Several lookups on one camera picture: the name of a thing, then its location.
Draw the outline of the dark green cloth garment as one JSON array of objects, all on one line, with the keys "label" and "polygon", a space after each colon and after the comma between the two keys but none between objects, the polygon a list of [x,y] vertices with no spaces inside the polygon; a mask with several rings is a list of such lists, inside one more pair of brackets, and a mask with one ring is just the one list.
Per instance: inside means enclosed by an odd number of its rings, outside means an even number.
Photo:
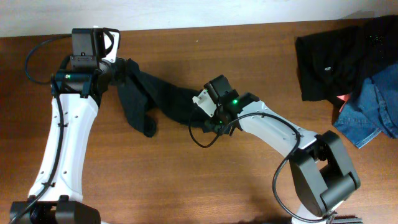
[{"label": "dark green cloth garment", "polygon": [[154,118],[147,113],[158,108],[173,121],[182,125],[200,128],[204,133],[218,132],[221,125],[215,125],[211,118],[198,109],[192,98],[198,90],[182,88],[142,72],[139,65],[131,60],[123,61],[121,75],[125,77],[118,86],[118,96],[128,124],[136,131],[151,138],[157,131]]}]

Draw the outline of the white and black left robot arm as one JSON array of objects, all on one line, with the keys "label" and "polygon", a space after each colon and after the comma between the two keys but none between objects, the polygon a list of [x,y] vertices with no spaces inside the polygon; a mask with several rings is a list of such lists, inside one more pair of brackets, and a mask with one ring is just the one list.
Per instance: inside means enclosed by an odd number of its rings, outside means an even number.
[{"label": "white and black left robot arm", "polygon": [[102,223],[83,203],[82,174],[91,127],[109,85],[125,81],[120,31],[74,28],[72,53],[50,79],[52,120],[44,157],[27,200],[13,202],[11,223]]}]

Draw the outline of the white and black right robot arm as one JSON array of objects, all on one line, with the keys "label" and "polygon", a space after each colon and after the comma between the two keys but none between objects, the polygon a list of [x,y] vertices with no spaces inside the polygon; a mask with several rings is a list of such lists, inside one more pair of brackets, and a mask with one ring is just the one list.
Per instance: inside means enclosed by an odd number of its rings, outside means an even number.
[{"label": "white and black right robot arm", "polygon": [[[332,223],[335,210],[361,183],[340,137],[333,131],[308,131],[273,112],[252,93],[239,95],[220,75],[205,84],[192,98],[216,127],[217,135],[235,129],[263,140],[283,156],[272,180],[277,203],[292,217],[292,223]],[[294,189],[301,204],[290,211],[277,194],[277,179],[290,166]]]}]

